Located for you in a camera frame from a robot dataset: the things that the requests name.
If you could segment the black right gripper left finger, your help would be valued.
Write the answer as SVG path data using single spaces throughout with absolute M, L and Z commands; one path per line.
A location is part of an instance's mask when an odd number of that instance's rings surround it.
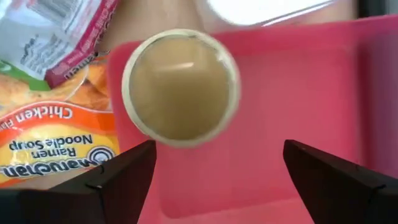
M 137 224 L 157 159 L 145 141 L 48 190 L 0 190 L 0 224 Z

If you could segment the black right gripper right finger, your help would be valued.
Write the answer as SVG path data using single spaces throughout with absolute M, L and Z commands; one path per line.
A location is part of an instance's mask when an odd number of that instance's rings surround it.
M 398 179 L 291 139 L 283 158 L 315 224 L 398 224 Z

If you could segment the orange chicken ramen packet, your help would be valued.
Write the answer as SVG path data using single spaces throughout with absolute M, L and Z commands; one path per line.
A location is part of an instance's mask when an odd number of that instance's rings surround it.
M 99 56 L 50 91 L 34 91 L 0 63 L 0 189 L 45 188 L 120 153 Z

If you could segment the gold lid jar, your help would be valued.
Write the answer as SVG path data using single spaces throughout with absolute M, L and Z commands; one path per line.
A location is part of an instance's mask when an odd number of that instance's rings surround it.
M 238 110 L 241 77 L 230 51 L 214 37 L 170 29 L 130 54 L 121 81 L 124 108 L 145 136 L 195 147 L 222 133 Z

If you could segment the white maroon ramen packet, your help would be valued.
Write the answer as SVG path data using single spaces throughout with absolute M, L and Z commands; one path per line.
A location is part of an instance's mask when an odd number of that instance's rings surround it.
M 50 90 L 95 57 L 119 0 L 0 0 L 0 73 Z

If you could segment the pink plastic bin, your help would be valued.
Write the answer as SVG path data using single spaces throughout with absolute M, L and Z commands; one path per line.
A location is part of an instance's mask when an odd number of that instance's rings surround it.
M 315 224 L 284 162 L 289 139 L 398 179 L 398 15 L 216 38 L 240 70 L 238 111 L 208 143 L 156 143 L 137 224 Z M 138 45 L 119 45 L 108 62 L 122 153 L 148 141 L 121 95 Z

